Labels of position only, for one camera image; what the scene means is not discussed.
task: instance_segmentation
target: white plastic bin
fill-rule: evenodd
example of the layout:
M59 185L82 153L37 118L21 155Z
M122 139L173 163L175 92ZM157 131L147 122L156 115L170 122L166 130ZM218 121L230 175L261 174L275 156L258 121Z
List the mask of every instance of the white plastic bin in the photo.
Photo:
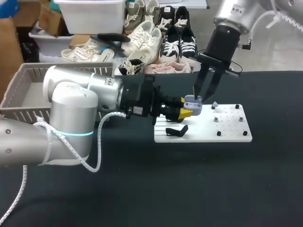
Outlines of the white plastic bin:
M61 51L70 48L70 42L73 39L72 36L59 36L54 37L52 35L37 35L39 30L33 29L28 36L33 38L39 46L40 53L45 56L60 56Z
M122 33L125 0L54 0L71 34Z

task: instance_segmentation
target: cardboard box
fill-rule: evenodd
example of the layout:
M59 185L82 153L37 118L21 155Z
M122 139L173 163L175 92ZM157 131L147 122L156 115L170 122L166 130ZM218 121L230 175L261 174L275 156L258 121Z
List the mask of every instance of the cardboard box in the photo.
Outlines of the cardboard box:
M33 25L40 15L39 2L20 2L20 10L13 17L14 25L17 30L19 41L21 43L29 42L28 33L32 30Z
M39 27L53 36L60 36L66 29L63 16L49 7L49 2L41 4Z
M0 19L0 103L10 80L23 63L19 41L11 18Z

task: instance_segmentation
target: white shoelace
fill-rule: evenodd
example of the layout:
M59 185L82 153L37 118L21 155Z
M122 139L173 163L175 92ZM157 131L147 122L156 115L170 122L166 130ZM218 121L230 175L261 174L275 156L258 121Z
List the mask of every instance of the white shoelace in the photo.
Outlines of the white shoelace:
M182 27L181 25L187 25L187 19L178 19L178 22L175 23L175 26Z
M140 28L132 37L131 42L140 48L145 41L146 34L143 28Z
M143 65L144 63L141 63L139 65L132 65L132 63L128 59L126 59L126 61L122 64L122 67L127 70L127 75L134 75L135 70L141 68Z
M75 50L75 54L77 54L80 58L92 59L94 54L98 54L98 51L91 48L88 49L79 48Z
M157 25L157 28L158 28L158 29L165 29L165 30L167 30L167 28L166 28L165 26L166 26L167 24L170 24L171 21L172 21L172 19L168 19L168 20L167 20L167 19L162 18L160 24Z
M76 47L79 47L81 49L95 49L96 47L100 47L100 42L94 40L94 39L89 39L84 45L83 44L78 44L75 45L73 49Z
M153 22L153 16L152 15L145 15L144 19L145 20L150 20L151 22Z
M124 20L124 27L129 26L129 22L131 20L136 20L136 18L138 17L138 14L132 15L130 16L129 14L127 14L126 19Z
M143 42L142 46L140 47L140 50L142 49L151 49L154 46L155 37L153 37L151 34L145 33L145 42Z
M165 42L164 51L163 53L167 52L167 55L170 55L171 52L176 51L179 54L179 41L174 41L172 43Z
M180 47L182 52L195 52L196 51L196 41L195 38L192 37L193 41L190 43L184 42L181 40Z

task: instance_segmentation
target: white sneaker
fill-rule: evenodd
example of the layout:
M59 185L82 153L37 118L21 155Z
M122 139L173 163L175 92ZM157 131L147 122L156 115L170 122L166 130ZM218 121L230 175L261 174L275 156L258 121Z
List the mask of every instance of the white sneaker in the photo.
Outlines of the white sneaker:
M140 49L145 41L145 34L151 33L153 30L153 22L146 20L142 22L131 34L127 37L131 39L128 43L122 43L121 48L124 49L124 54L130 56L133 52Z
M152 64L157 60L158 52L161 47L162 33L160 29L154 29L151 34L145 34L145 42L140 47L140 50L149 50L151 53L151 59L147 64Z
M89 39L85 44L78 44L75 47L79 47L81 49L93 49L96 51L100 51L103 45L97 40Z
M115 69L117 75L135 75L149 62L151 59L150 50L137 50L126 59L118 68Z
M98 55L98 51L93 49L83 49L75 47L61 51L61 56L64 61L68 62L97 62L103 61L103 58Z

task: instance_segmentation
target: black table surface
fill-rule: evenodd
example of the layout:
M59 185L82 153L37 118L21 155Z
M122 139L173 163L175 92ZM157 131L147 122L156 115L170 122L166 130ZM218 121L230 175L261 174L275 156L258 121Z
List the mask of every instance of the black table surface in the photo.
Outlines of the black table surface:
M156 83L168 95L187 95L195 77L158 75ZM303 72L224 76L213 101L243 105L252 142L158 144L151 118L116 117L103 129L98 173L30 166L3 226L301 227ZM96 147L95 140L93 166ZM0 169L0 214L21 178L20 166Z

